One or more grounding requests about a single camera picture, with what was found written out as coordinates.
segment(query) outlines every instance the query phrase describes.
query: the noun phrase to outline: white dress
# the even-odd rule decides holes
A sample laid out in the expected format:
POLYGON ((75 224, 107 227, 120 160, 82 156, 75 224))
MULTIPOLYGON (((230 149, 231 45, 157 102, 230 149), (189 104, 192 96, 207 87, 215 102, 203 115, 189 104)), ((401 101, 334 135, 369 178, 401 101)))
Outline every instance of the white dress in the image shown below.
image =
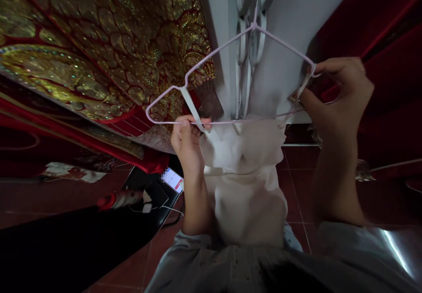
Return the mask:
POLYGON ((208 194, 226 244, 283 246, 287 203, 276 164, 284 131, 284 122, 262 120, 216 125, 201 136, 208 194))

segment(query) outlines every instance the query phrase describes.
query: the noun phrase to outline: person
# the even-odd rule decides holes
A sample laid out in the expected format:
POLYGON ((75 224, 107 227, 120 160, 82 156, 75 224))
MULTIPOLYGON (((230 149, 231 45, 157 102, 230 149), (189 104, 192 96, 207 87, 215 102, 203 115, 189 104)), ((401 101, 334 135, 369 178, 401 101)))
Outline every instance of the person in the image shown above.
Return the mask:
MULTIPOLYGON (((357 130, 374 86, 358 58, 321 62, 316 73, 341 86, 339 100, 323 104, 305 89, 300 103, 323 140, 312 182, 321 255, 283 248, 226 245, 214 248, 214 216, 208 202, 201 132, 182 116, 171 143, 182 164, 186 211, 181 231, 163 255, 146 292, 418 292, 418 287, 365 229, 355 184, 357 130)), ((205 128, 211 120, 203 119, 205 128)), ((286 234, 291 229, 286 225, 286 234)))

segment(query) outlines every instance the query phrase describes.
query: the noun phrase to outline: pink wire hanger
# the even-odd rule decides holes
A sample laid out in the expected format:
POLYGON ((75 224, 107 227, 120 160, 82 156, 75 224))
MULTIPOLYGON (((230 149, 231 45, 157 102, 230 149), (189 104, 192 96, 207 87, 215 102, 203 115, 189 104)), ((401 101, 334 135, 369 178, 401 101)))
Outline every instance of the pink wire hanger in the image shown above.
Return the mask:
POLYGON ((254 14, 254 20, 253 22, 250 24, 250 26, 248 28, 246 28, 245 31, 237 34, 235 37, 233 37, 232 39, 230 39, 229 41, 227 41, 225 44, 223 44, 222 46, 218 47, 217 49, 215 49, 213 52, 211 52, 210 54, 208 54, 205 58, 203 58, 201 61, 199 61, 196 65, 194 65, 185 75, 185 85, 184 86, 171 86, 169 87, 163 94, 161 94, 159 97, 157 97, 156 100, 154 100, 145 110, 145 114, 147 116, 147 118, 154 124, 159 124, 159 125, 163 125, 163 124, 181 124, 181 122, 177 122, 177 121, 155 121, 151 118, 151 116, 149 115, 149 111, 151 110, 151 108, 158 103, 158 101, 160 101, 166 94, 168 94, 171 90, 173 89, 178 89, 182 95, 183 98, 186 101, 186 104, 188 105, 193 117, 195 118, 195 122, 192 122, 191 124, 196 124, 198 126, 198 128, 202 131, 202 132, 206 132, 205 128, 202 125, 201 122, 201 118, 199 117, 199 114, 195 108, 195 105, 193 104, 192 98, 190 97, 190 94, 187 90, 187 86, 188 86, 188 77, 189 75, 195 71, 198 67, 200 67, 201 65, 203 65, 209 58, 211 58, 214 54, 216 54, 217 52, 220 52, 220 50, 222 50, 223 48, 227 47, 229 44, 233 43, 234 41, 236 41, 237 39, 239 39, 241 36, 247 34, 249 31, 253 31, 253 30, 257 30, 262 32, 263 34, 265 34, 266 36, 269 36, 271 39, 275 40, 276 42, 280 43, 282 46, 284 46, 285 48, 289 49, 290 51, 294 52, 295 54, 297 54, 298 56, 300 56, 301 58, 303 58, 306 62, 308 62, 311 65, 311 70, 310 73, 308 73, 301 85, 301 87, 299 88, 299 90, 297 91, 297 95, 296 95, 296 107, 294 110, 288 112, 288 113, 284 113, 284 114, 279 114, 276 116, 272 116, 272 117, 265 117, 262 119, 246 119, 246 120, 232 120, 232 121, 212 121, 211 123, 209 123, 209 125, 221 125, 221 124, 234 124, 234 123, 243 123, 243 122, 252 122, 252 121, 258 121, 258 120, 264 120, 264 119, 274 119, 280 116, 286 116, 286 115, 290 115, 290 114, 294 114, 298 111, 301 111, 300 109, 298 109, 298 100, 300 95, 302 94, 303 90, 305 89, 306 85, 308 84, 309 80, 313 77, 318 77, 320 76, 320 74, 315 75, 315 68, 316 68, 316 64, 310 59, 308 58, 306 55, 304 55, 303 53, 301 53, 300 51, 296 50, 295 48, 293 48, 291 45, 289 45, 288 43, 282 41, 280 38, 277 38, 276 36, 274 36, 272 33, 266 31, 265 29, 261 28, 260 26, 258 26, 258 23, 256 21, 257 16, 258 16, 258 2, 259 0, 256 0, 256 5, 255 5, 255 14, 254 14))

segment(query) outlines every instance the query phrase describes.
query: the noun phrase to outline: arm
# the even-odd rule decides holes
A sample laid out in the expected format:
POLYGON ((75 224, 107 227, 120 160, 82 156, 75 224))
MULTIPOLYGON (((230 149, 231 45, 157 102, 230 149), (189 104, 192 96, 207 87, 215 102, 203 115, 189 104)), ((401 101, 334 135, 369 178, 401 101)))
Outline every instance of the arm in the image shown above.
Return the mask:
MULTIPOLYGON (((175 124, 171 144, 182 164, 184 174, 185 215, 182 232, 189 236, 211 234, 212 209, 208 202, 207 185, 204 178, 204 158, 199 147, 200 130, 190 124, 195 119, 192 115, 176 119, 182 124, 175 124)), ((211 119, 202 119, 209 123, 211 119)))
POLYGON ((312 184, 314 211, 318 220, 362 226, 355 183, 357 130, 374 86, 357 58, 329 59, 319 63, 316 72, 331 74, 342 90, 330 105, 307 89, 300 97, 323 140, 312 184))

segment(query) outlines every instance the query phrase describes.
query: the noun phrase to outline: red bottle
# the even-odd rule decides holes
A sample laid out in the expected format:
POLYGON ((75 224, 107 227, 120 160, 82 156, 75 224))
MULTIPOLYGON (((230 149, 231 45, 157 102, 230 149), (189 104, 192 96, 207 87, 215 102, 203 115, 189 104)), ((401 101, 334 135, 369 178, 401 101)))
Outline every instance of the red bottle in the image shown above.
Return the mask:
POLYGON ((106 209, 116 209, 119 207, 132 205, 142 200, 142 192, 134 190, 121 190, 110 193, 97 201, 100 211, 106 209))

